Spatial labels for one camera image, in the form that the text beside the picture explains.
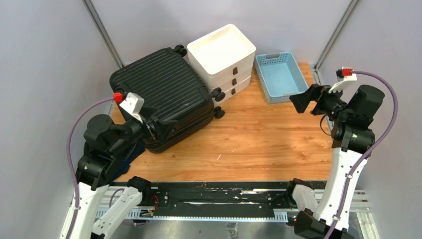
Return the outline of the light blue plastic basket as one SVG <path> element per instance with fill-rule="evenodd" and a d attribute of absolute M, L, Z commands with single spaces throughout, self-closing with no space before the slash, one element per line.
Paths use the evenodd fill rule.
<path fill-rule="evenodd" d="M 309 88 L 290 51 L 256 55 L 255 69 L 268 104 L 288 102 Z"/>

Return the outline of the black ribbed hard-shell suitcase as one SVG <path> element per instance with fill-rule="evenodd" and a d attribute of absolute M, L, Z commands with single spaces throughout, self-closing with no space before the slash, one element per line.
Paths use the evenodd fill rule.
<path fill-rule="evenodd" d="M 109 84 L 114 92 L 135 93 L 144 100 L 141 116 L 149 119 L 177 120 L 177 133 L 161 144 L 149 131 L 141 137 L 141 144 L 152 153 L 161 153 L 196 131 L 225 111 L 214 106 L 221 89 L 209 92 L 206 84 L 184 59 L 186 48 L 157 50 L 111 74 Z"/>

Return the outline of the white three-drawer storage unit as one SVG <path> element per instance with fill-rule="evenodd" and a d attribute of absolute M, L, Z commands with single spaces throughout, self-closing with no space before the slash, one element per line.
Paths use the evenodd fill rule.
<path fill-rule="evenodd" d="M 255 45 L 234 25 L 227 24 L 187 45 L 190 66 L 209 92 L 221 89 L 214 106 L 249 86 Z"/>

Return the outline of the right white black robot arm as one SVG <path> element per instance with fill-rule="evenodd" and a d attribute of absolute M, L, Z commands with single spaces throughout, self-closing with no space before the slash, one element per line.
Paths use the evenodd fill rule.
<path fill-rule="evenodd" d="M 375 143 L 370 124 L 384 93 L 372 86 L 361 85 L 351 100 L 341 99 L 342 92 L 329 86 L 312 84 L 306 91 L 289 97 L 298 113 L 310 102 L 316 103 L 312 115 L 323 115 L 333 121 L 331 130 L 332 163 L 322 198 L 317 200 L 310 185 L 302 180 L 290 182 L 284 201 L 298 208 L 294 223 L 296 235 L 305 239 L 348 239 L 350 206 L 360 173 L 367 163 L 369 148 Z"/>

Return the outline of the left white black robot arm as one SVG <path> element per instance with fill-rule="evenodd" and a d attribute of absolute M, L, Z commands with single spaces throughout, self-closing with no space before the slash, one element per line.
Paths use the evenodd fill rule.
<path fill-rule="evenodd" d="M 108 239 L 129 213 L 138 205 L 151 206 L 150 219 L 165 202 L 152 190 L 152 183 L 134 176 L 121 188 L 118 198 L 99 218 L 97 212 L 115 176 L 123 165 L 129 165 L 127 156 L 138 147 L 146 131 L 146 124 L 132 118 L 124 124 L 115 124 L 105 114 L 91 118 L 84 132 L 87 149 L 78 161 L 74 173 L 75 195 L 62 229 L 64 239 Z"/>

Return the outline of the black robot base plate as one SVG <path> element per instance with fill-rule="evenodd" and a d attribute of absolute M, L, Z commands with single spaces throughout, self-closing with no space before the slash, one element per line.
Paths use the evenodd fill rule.
<path fill-rule="evenodd" d="M 283 221 L 282 212 L 296 214 L 292 181 L 154 182 L 136 205 L 157 220 Z"/>

